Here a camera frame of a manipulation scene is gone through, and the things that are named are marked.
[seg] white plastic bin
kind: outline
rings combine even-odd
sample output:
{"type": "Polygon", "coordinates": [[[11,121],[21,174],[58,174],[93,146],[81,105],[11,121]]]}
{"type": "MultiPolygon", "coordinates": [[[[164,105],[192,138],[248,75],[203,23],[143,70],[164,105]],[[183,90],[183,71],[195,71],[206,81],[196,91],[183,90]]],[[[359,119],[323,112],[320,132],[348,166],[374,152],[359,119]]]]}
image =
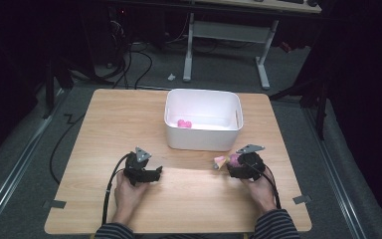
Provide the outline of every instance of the white plastic bin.
{"type": "Polygon", "coordinates": [[[244,125],[241,102],[229,92],[172,90],[167,95],[164,120],[172,148],[229,151],[244,125]],[[180,127],[180,120],[191,127],[180,127]]]}

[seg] gray tape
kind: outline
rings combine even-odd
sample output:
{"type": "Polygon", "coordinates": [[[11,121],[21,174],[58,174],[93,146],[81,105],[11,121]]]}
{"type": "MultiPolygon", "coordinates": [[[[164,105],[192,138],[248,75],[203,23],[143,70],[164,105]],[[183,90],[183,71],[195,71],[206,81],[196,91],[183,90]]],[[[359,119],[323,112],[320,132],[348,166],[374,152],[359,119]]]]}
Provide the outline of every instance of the gray tape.
{"type": "Polygon", "coordinates": [[[311,199],[311,197],[310,196],[308,196],[308,195],[301,195],[301,196],[298,196],[298,197],[294,197],[293,198],[293,202],[295,203],[295,204],[300,204],[300,203],[308,203],[308,202],[310,202],[310,201],[312,201],[312,199],[311,199]]]}
{"type": "Polygon", "coordinates": [[[62,208],[64,209],[65,205],[67,204],[66,201],[58,201],[58,200],[46,200],[45,203],[43,203],[43,208],[62,208]]]}

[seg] desk top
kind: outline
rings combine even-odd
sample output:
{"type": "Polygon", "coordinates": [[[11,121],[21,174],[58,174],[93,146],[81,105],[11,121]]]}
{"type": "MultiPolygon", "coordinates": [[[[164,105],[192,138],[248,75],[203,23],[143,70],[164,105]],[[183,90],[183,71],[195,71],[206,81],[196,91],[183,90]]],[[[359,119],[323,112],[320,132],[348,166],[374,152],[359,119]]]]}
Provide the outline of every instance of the desk top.
{"type": "MultiPolygon", "coordinates": [[[[283,208],[298,231],[309,230],[305,205],[292,201],[301,192],[269,98],[237,95],[244,127],[230,152],[214,152],[167,146],[163,120],[167,92],[95,91],[55,198],[66,201],[66,207],[51,209],[46,232],[95,233],[110,175],[119,159],[136,146],[152,154],[147,169],[163,165],[163,172],[160,181],[151,183],[129,223],[135,233],[254,231],[258,213],[246,187],[226,168],[213,169],[214,157],[247,144],[266,147],[259,155],[275,176],[283,208]]],[[[114,209],[111,193],[108,222],[114,209]]]]}
{"type": "Polygon", "coordinates": [[[242,7],[252,7],[252,8],[265,8],[280,11],[291,11],[298,13],[316,13],[321,12],[321,8],[317,5],[316,7],[310,7],[306,0],[303,4],[289,3],[279,0],[264,0],[263,2],[257,2],[255,0],[195,0],[195,2],[211,3],[211,4],[227,4],[242,7]]]}

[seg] striped shirt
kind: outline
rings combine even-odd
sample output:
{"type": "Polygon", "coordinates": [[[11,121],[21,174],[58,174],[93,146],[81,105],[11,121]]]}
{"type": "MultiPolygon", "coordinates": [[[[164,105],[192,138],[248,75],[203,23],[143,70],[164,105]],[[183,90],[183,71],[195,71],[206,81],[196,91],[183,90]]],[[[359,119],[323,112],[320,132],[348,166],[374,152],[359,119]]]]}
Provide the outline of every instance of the striped shirt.
{"type": "MultiPolygon", "coordinates": [[[[95,239],[133,239],[131,229],[118,223],[107,223],[95,234],[95,239]]],[[[198,235],[170,235],[166,239],[200,238],[198,235]]],[[[272,210],[257,220],[252,239],[299,238],[293,221],[284,209],[272,210]]]]}

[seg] white desk leg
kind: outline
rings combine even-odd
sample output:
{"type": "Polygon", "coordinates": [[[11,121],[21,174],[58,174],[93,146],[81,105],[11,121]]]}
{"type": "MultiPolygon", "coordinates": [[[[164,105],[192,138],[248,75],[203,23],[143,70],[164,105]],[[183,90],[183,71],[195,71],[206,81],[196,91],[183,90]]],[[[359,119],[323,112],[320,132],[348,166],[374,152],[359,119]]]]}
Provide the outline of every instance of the white desk leg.
{"type": "Polygon", "coordinates": [[[190,24],[188,27],[188,50],[185,56],[185,67],[184,67],[184,82],[191,81],[191,70],[192,70],[192,39],[194,35],[194,13],[190,13],[190,24]]]}
{"type": "Polygon", "coordinates": [[[259,69],[260,81],[262,82],[262,88],[264,90],[268,90],[270,88],[268,75],[266,74],[266,69],[265,69],[265,60],[266,60],[266,56],[268,55],[269,48],[272,44],[273,37],[275,36],[278,23],[279,23],[278,20],[273,22],[272,27],[268,34],[268,39],[265,43],[265,48],[263,50],[263,53],[260,57],[256,57],[256,63],[257,63],[257,68],[259,69]]]}

